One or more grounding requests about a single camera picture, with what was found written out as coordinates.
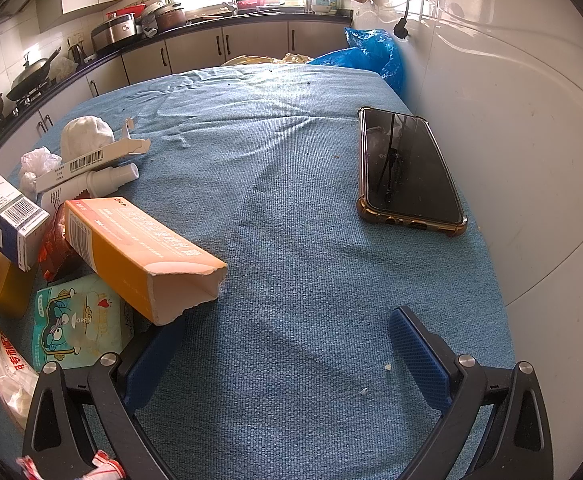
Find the green tissue pack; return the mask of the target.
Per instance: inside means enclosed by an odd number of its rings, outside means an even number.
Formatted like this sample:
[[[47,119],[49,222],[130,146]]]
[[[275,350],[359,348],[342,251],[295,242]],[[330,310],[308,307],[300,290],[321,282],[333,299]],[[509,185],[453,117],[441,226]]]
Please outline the green tissue pack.
[[[91,366],[134,335],[133,312],[96,274],[42,288],[34,299],[32,365]]]

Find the red snack packet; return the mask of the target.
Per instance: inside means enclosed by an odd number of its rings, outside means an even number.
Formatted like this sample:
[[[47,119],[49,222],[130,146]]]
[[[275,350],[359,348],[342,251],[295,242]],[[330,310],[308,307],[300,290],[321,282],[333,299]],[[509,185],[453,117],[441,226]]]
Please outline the red snack packet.
[[[37,262],[42,277],[47,283],[65,278],[82,266],[84,260],[66,240],[66,219],[61,205],[52,217],[52,222],[42,238]]]

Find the orange white long carton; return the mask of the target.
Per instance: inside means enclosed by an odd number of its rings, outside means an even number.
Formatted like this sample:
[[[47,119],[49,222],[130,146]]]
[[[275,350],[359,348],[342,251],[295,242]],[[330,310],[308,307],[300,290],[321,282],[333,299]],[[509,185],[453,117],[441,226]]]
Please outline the orange white long carton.
[[[218,298],[227,264],[123,197],[64,203],[64,236],[132,308],[154,325]]]

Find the blue white medicine box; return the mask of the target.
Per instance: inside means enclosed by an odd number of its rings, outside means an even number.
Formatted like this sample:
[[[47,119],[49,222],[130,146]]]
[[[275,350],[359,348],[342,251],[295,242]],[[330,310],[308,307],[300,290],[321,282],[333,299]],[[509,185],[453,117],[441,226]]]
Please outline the blue white medicine box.
[[[52,216],[0,175],[0,252],[23,272],[37,264]]]

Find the white spray bottle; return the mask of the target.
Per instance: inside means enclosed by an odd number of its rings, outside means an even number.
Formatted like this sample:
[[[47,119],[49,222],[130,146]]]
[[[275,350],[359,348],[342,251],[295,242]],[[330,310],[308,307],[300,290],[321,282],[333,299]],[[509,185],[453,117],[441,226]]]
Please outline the white spray bottle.
[[[87,171],[44,192],[40,206],[54,214],[65,200],[74,200],[83,193],[87,193],[90,198],[106,197],[138,177],[138,168],[133,162],[120,167]]]

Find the white plastic wrap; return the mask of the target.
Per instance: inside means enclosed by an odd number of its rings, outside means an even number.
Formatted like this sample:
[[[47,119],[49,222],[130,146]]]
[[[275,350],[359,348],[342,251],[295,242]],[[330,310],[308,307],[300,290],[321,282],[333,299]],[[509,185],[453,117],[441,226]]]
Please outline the white plastic wrap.
[[[36,201],[36,179],[42,174],[60,167],[62,159],[44,146],[36,148],[20,158],[20,170],[18,173],[19,190],[29,200]]]

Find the long white barcode box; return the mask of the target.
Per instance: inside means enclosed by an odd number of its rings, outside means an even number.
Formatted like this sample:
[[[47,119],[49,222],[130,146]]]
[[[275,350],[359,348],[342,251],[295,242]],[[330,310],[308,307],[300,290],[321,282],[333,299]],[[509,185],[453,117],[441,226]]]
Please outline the long white barcode box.
[[[127,131],[122,134],[120,140],[68,160],[57,169],[37,177],[36,192],[43,193],[79,174],[109,166],[121,158],[146,154],[150,145],[150,140],[133,138]]]

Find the white knitted glove ball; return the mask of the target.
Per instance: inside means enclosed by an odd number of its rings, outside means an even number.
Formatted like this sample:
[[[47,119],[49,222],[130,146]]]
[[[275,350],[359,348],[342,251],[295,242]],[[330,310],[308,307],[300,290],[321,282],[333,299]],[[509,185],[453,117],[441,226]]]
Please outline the white knitted glove ball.
[[[62,129],[60,155],[64,162],[68,162],[113,142],[113,131],[105,120],[82,116],[72,119]]]

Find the lower kitchen cabinets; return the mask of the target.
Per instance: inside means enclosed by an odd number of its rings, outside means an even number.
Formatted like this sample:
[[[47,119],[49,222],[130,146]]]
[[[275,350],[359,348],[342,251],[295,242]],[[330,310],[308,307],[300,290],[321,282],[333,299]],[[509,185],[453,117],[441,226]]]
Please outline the lower kitchen cabinets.
[[[40,98],[0,131],[0,173],[73,107],[126,84],[219,66],[239,55],[281,58],[287,53],[316,58],[347,45],[352,18],[317,14],[253,14],[174,28],[98,56],[68,79],[48,87]]]

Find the blue table cloth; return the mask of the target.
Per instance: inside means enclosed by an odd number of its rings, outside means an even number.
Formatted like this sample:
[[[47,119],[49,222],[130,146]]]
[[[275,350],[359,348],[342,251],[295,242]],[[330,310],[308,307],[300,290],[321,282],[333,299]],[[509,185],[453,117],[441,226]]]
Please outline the blue table cloth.
[[[85,101],[150,141],[122,195],[228,266],[187,310],[138,418],[180,479],[393,479],[437,420],[391,351],[410,307],[456,352],[515,362],[476,223],[458,237],[357,214],[360,108],[404,112],[376,74],[192,70]]]

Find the black smartphone amber case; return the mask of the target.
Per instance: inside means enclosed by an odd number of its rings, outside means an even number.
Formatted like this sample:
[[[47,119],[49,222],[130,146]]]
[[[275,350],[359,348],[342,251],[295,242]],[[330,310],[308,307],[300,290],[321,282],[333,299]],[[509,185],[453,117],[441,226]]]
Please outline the black smartphone amber case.
[[[365,106],[359,123],[359,216],[449,237],[464,234],[468,219],[427,120]]]

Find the black wok with lid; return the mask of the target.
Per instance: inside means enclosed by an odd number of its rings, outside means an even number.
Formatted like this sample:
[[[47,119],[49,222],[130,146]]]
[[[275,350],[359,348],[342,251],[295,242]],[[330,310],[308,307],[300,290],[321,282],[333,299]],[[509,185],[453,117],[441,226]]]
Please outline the black wok with lid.
[[[30,64],[29,59],[26,58],[24,71],[14,80],[10,91],[7,93],[7,99],[12,102],[17,102],[42,84],[48,78],[50,64],[52,64],[52,61],[58,56],[60,51],[61,48],[58,47],[52,52],[49,58],[41,58],[33,64]]]

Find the silver rice cooker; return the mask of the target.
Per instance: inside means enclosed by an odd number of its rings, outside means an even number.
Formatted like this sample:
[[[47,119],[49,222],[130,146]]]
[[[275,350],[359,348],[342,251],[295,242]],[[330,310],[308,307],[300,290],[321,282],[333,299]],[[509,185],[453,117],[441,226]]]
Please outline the silver rice cooker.
[[[137,34],[133,13],[121,14],[101,23],[90,32],[95,52],[105,51],[115,44],[133,39]]]

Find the blue plastic bag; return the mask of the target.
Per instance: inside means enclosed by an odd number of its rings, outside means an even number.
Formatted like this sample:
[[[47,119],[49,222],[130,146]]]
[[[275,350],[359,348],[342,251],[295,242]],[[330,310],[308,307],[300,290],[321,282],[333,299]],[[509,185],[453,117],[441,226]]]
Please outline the blue plastic bag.
[[[348,47],[312,58],[309,65],[335,66],[367,70],[380,78],[398,95],[403,96],[405,64],[398,44],[387,30],[345,28]]]

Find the brown pot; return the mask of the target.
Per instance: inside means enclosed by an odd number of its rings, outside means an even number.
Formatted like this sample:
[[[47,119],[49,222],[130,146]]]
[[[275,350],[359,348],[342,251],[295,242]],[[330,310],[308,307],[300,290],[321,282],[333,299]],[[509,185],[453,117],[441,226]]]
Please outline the brown pot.
[[[151,3],[139,18],[142,33],[148,38],[183,26],[186,22],[186,13],[180,3]]]

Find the yellow plastic bag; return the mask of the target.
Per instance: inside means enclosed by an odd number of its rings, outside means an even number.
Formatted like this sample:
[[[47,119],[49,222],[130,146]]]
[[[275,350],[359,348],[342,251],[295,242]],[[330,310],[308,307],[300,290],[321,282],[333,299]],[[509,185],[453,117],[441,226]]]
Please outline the yellow plastic bag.
[[[251,64],[307,64],[312,58],[308,55],[297,53],[286,53],[282,58],[273,58],[265,55],[242,54],[231,58],[224,63],[224,66],[251,65]]]

